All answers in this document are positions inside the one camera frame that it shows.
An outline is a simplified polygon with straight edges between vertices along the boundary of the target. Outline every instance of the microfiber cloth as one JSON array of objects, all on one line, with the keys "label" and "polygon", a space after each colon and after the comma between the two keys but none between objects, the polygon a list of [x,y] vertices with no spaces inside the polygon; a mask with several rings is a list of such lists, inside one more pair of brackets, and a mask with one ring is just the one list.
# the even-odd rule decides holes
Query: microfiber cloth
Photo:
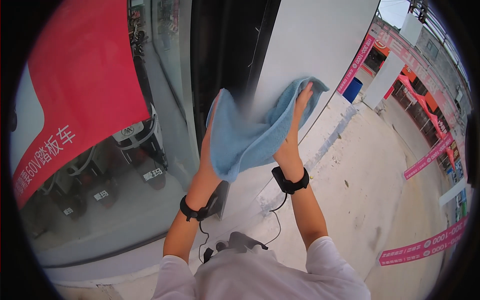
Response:
[{"label": "microfiber cloth", "polygon": [[[292,82],[260,123],[247,121],[238,111],[230,92],[220,90],[210,137],[210,159],[220,179],[233,182],[240,172],[248,168],[274,162],[273,154],[280,148],[290,130],[294,102],[309,82],[313,82],[313,95],[301,117],[300,129],[312,114],[322,92],[329,90],[315,77]],[[207,124],[214,103],[210,107]]]}]

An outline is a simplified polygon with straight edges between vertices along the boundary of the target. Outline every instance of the black cable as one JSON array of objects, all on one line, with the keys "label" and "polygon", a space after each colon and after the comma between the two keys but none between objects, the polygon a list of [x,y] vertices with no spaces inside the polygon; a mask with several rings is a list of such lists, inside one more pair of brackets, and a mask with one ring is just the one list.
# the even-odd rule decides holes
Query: black cable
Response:
[{"label": "black cable", "polygon": [[283,202],[282,202],[282,204],[280,204],[279,207],[277,207],[276,209],[269,210],[269,212],[272,212],[272,213],[275,214],[276,220],[277,220],[277,222],[278,222],[278,227],[280,228],[280,230],[278,231],[278,234],[276,235],[276,237],[274,237],[273,240],[271,240],[271,241],[269,241],[268,243],[266,243],[265,246],[268,245],[269,243],[275,241],[275,239],[278,238],[278,236],[280,235],[280,232],[282,232],[282,226],[280,225],[280,220],[278,219],[278,215],[276,214],[275,211],[278,210],[279,208],[281,208],[281,207],[283,206],[283,204],[285,204],[285,201],[287,200],[287,196],[288,196],[288,194],[285,193],[285,199],[283,199]]},{"label": "black cable", "polygon": [[201,244],[201,245],[198,247],[198,259],[199,259],[202,263],[204,263],[204,262],[202,261],[202,259],[200,258],[200,248],[201,248],[203,245],[207,244],[207,241],[208,241],[208,238],[210,237],[210,234],[208,234],[208,232],[205,232],[205,231],[202,229],[202,222],[201,222],[201,221],[198,223],[198,226],[200,227],[200,231],[201,231],[202,233],[204,233],[204,234],[207,235],[207,238],[206,238],[206,240],[205,240],[205,243]]}]

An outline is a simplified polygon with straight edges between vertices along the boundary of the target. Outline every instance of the black wrist band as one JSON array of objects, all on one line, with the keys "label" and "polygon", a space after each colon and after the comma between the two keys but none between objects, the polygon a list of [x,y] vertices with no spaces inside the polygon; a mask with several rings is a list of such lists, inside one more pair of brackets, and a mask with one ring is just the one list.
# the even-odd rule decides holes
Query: black wrist band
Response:
[{"label": "black wrist band", "polygon": [[275,177],[276,182],[280,186],[282,192],[286,192],[287,194],[293,195],[295,191],[299,189],[306,189],[310,178],[308,176],[307,169],[303,168],[303,177],[300,179],[299,182],[291,182],[290,180],[285,179],[285,175],[283,175],[282,169],[280,167],[273,168],[272,170],[273,177]]},{"label": "black wrist band", "polygon": [[181,201],[180,201],[180,211],[187,217],[187,221],[190,222],[191,218],[197,219],[197,221],[203,221],[206,218],[208,208],[202,207],[200,210],[195,211],[191,208],[188,207],[187,203],[185,202],[185,199],[187,198],[187,195],[185,195]]}]

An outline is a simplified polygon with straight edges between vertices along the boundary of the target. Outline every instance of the concrete floor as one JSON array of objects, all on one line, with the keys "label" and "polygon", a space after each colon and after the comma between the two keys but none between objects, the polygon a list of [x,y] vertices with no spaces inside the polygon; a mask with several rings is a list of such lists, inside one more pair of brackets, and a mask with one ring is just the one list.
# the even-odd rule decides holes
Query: concrete floor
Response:
[{"label": "concrete floor", "polygon": [[[395,101],[389,98],[380,116],[358,103],[356,114],[346,119],[352,106],[335,94],[300,143],[300,155],[313,176],[311,185],[329,235],[365,280],[372,299],[423,299],[436,282],[443,254],[393,266],[376,264],[381,251],[423,240],[447,225],[438,205],[447,180],[438,166],[431,164],[408,181],[402,177],[429,147]],[[270,181],[254,200],[264,208],[261,219],[242,231],[260,241],[271,240],[278,233],[278,224],[275,216],[265,211],[279,198],[276,183]],[[306,252],[290,201],[278,211],[278,217],[282,232],[269,246],[281,263],[305,270]],[[198,248],[191,252],[193,272],[200,264],[197,253]],[[156,277],[157,273],[150,272],[114,285],[59,287],[59,292],[66,299],[150,299]]]}]

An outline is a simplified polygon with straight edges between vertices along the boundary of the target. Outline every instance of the dirt stain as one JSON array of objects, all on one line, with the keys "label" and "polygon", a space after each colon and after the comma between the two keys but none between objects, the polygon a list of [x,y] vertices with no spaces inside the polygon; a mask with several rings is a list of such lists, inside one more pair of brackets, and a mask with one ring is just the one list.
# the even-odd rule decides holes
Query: dirt stain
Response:
[{"label": "dirt stain", "polygon": [[380,226],[378,226],[377,228],[375,228],[375,238],[369,242],[369,246],[370,246],[370,249],[372,251],[375,251],[375,249],[377,248],[377,244],[378,244],[378,241],[380,240],[380,237],[382,236],[382,228]]}]

